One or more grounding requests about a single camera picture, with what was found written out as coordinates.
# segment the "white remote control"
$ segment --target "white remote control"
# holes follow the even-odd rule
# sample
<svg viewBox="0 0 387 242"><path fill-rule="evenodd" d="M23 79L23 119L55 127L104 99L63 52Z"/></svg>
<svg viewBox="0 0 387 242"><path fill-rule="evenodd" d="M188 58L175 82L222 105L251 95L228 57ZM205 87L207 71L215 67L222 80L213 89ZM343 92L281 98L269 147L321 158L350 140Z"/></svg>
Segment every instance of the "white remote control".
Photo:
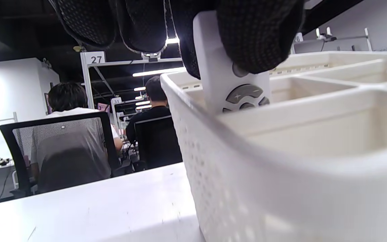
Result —
<svg viewBox="0 0 387 242"><path fill-rule="evenodd" d="M219 35L216 12L200 12L193 25L207 109L219 114L269 104L269 72L250 74L229 59Z"/></svg>

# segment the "gray t-shirt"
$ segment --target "gray t-shirt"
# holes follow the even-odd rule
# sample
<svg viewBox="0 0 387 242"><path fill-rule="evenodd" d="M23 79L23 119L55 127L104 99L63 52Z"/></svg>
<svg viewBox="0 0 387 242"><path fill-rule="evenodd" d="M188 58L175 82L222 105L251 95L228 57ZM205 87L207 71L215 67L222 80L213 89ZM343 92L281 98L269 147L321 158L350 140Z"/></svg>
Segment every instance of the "gray t-shirt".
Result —
<svg viewBox="0 0 387 242"><path fill-rule="evenodd" d="M95 110L77 108L55 112L47 118L91 112ZM118 137L113 127L112 132L113 137ZM109 178L111 169L100 119L35 126L31 163L37 163L40 169L39 189L41 184L42 192L53 190L45 187L49 183L54 184L54 179L60 180L61 186L71 184L71 187Z"/></svg>

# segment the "white table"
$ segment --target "white table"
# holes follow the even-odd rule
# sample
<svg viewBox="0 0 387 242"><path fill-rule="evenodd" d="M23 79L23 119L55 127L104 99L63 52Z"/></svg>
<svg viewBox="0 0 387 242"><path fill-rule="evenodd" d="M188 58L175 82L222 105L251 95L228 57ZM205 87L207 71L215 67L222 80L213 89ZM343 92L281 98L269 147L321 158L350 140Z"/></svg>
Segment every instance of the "white table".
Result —
<svg viewBox="0 0 387 242"><path fill-rule="evenodd" d="M0 203L0 241L205 242L183 163Z"/></svg>

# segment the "white wall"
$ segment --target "white wall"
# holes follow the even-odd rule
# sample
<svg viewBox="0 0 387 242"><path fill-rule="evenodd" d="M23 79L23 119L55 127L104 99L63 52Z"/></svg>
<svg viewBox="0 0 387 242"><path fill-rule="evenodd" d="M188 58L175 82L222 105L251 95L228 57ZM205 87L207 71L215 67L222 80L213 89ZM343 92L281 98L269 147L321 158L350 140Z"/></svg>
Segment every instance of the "white wall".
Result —
<svg viewBox="0 0 387 242"><path fill-rule="evenodd" d="M50 84L56 85L59 83L59 75L51 69L48 69L41 62L38 62L38 78L40 80L41 92L43 93L43 106L47 111L46 100L44 93L49 93Z"/></svg>
<svg viewBox="0 0 387 242"><path fill-rule="evenodd" d="M44 93L50 89L49 82L59 83L59 76L43 70L36 58L0 62L0 120L12 118L13 112L17 113L18 121L45 117ZM11 157L1 133L0 157Z"/></svg>
<svg viewBox="0 0 387 242"><path fill-rule="evenodd" d="M373 50L387 48L387 0L364 0L341 15L333 18L320 27L321 33L326 31L327 26L331 27L332 34L336 37L353 37L364 35L364 29L369 29ZM304 36L304 40L316 38L316 32L310 32ZM326 43L325 50L368 50L367 41L342 40ZM295 46L296 53L320 51L322 43L301 44Z"/></svg>

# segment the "black ceiling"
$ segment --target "black ceiling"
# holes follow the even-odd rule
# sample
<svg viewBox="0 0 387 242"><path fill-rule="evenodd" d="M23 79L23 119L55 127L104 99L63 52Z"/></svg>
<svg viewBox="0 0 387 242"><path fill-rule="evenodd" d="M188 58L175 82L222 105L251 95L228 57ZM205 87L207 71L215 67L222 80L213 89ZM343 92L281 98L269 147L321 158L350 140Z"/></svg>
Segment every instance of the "black ceiling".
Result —
<svg viewBox="0 0 387 242"><path fill-rule="evenodd" d="M323 0L313 9L307 10L303 32L307 33L331 20L362 0ZM62 81L83 82L80 56L73 50L77 42L64 31L54 9L47 0L0 0L0 61L37 57L47 58ZM86 47L88 51L98 50ZM139 54L125 48L121 40L107 49L106 60L123 61L141 59ZM163 52L162 58L180 57L178 45L172 44ZM132 74L145 70L180 67L179 63L156 63L147 65L101 67L100 71L110 86L123 99L133 99L137 93L132 89L142 85L142 78ZM108 102L99 94L109 93L101 83L95 70L90 69L96 102Z"/></svg>

